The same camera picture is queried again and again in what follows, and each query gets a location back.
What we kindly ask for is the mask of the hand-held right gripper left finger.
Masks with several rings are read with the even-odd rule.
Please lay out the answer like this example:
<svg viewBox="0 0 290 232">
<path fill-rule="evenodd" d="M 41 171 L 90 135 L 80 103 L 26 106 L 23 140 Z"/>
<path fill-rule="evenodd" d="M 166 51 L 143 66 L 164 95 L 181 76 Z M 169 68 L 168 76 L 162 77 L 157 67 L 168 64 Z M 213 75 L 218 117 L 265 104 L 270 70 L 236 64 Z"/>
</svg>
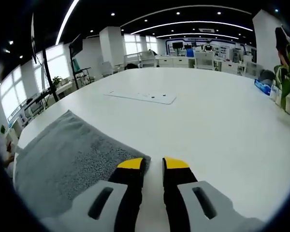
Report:
<svg viewBox="0 0 290 232">
<path fill-rule="evenodd" d="M 133 232 L 144 174 L 144 158 L 126 160 L 109 180 L 100 180 L 79 194 L 69 210 L 41 222 L 51 232 Z"/>
</svg>

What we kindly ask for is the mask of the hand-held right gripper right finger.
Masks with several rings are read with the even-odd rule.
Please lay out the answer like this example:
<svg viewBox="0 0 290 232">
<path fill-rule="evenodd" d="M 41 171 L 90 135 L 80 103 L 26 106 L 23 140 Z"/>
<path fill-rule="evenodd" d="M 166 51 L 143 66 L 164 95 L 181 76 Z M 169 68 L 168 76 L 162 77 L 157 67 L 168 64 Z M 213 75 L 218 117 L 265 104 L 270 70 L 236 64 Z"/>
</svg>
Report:
<svg viewBox="0 0 290 232">
<path fill-rule="evenodd" d="M 232 201 L 198 181 L 182 160 L 164 157 L 164 204 L 172 232 L 260 232 L 264 222 L 239 214 Z"/>
</svg>

